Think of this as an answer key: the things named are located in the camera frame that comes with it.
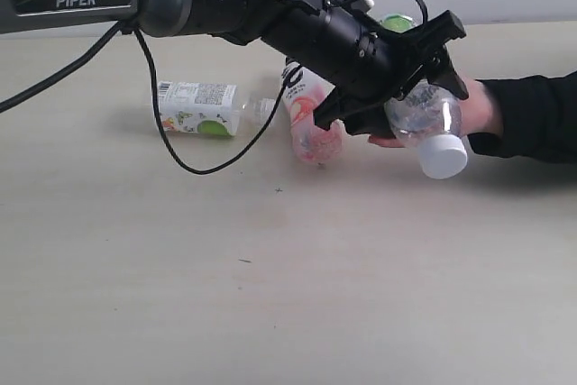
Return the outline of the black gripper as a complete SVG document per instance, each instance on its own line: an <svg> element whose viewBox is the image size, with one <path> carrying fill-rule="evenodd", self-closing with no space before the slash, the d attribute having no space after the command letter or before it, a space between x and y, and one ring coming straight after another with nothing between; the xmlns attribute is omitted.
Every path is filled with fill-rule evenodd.
<svg viewBox="0 0 577 385"><path fill-rule="evenodd" d="M384 105L402 99L421 79L468 99L469 91L457 74L445 46L466 36L462 21L446 10L428 23L406 32L393 32L374 23L364 33L356 57L345 71L351 76L313 111L317 127L328 130L341 121L347 134L393 138Z"/></svg>

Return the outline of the black sleeved forearm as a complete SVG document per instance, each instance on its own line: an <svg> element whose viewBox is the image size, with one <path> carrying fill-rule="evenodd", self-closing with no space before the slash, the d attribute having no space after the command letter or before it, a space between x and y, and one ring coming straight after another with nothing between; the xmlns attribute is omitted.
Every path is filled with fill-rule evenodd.
<svg viewBox="0 0 577 385"><path fill-rule="evenodd" d="M472 150L501 159L576 162L576 73L482 79L491 120L468 134Z"/></svg>

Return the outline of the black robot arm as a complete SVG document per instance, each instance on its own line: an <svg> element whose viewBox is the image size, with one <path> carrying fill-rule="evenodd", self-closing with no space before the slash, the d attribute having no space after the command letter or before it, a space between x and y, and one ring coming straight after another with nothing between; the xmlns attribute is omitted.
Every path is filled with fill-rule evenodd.
<svg viewBox="0 0 577 385"><path fill-rule="evenodd" d="M351 135L388 134L385 104L421 80L468 96L446 49L465 30L448 11L398 33L368 16L361 0L1 0L5 34L130 21L156 38L263 41L333 85L315 123L339 120Z"/></svg>

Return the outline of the person's open bare hand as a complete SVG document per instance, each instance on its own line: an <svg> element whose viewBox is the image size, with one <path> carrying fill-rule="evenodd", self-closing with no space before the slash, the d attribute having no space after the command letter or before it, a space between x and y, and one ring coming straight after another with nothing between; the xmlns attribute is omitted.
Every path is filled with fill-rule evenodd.
<svg viewBox="0 0 577 385"><path fill-rule="evenodd" d="M464 78L469 97L459 103L462 111L461 136L488 134L501 138L503 121L499 104L488 88L478 80Z"/></svg>

